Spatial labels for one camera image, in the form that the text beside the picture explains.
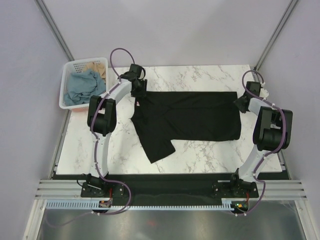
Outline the black t shirt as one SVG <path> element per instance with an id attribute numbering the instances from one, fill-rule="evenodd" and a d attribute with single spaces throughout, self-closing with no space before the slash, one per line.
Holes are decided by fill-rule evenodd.
<path id="1" fill-rule="evenodd" d="M 148 91 L 136 98 L 131 121 L 150 163 L 173 154 L 173 140 L 239 140 L 237 98 L 235 91 Z"/>

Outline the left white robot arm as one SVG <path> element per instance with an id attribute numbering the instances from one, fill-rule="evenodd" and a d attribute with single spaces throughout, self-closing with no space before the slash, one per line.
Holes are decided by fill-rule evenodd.
<path id="1" fill-rule="evenodd" d="M 132 63 L 104 97 L 94 95 L 90 98 L 87 125 L 93 138 L 93 165 L 82 184 L 81 197 L 105 198 L 109 195 L 115 181 L 105 181 L 105 178 L 109 174 L 108 150 L 111 134 L 117 124 L 117 103 L 128 94 L 145 97 L 148 82 L 145 76 L 146 70 Z"/>

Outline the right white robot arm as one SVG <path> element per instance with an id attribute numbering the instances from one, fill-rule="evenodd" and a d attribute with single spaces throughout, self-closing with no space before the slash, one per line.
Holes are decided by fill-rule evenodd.
<path id="1" fill-rule="evenodd" d="M 253 148 L 244 164 L 231 175 L 229 191 L 235 197 L 254 193 L 268 157 L 286 149 L 291 141 L 293 112 L 263 101 L 261 89 L 260 83 L 248 81 L 244 94 L 234 102 L 242 113 L 251 112 L 257 116 Z"/>

